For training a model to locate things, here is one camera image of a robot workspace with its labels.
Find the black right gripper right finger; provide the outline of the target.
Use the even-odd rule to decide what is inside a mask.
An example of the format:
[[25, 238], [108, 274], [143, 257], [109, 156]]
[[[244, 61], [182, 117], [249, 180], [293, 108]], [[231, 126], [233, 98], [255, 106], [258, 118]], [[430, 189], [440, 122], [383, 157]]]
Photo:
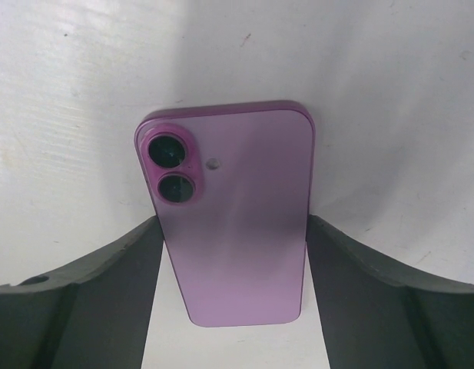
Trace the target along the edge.
[[474, 368], [474, 284], [421, 271], [307, 221], [332, 368]]

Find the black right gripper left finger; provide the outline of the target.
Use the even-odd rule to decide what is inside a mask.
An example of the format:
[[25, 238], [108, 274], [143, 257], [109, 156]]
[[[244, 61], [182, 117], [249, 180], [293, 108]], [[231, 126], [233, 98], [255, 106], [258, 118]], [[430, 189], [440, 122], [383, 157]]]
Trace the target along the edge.
[[139, 368], [164, 235], [152, 217], [116, 241], [0, 285], [0, 368]]

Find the purple smartphone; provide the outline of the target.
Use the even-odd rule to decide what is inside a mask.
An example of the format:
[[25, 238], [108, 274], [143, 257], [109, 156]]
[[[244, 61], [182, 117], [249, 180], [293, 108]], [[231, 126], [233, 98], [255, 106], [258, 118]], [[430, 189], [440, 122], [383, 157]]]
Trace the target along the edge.
[[154, 111], [134, 146], [190, 320], [295, 321], [315, 148], [308, 110], [281, 100]]

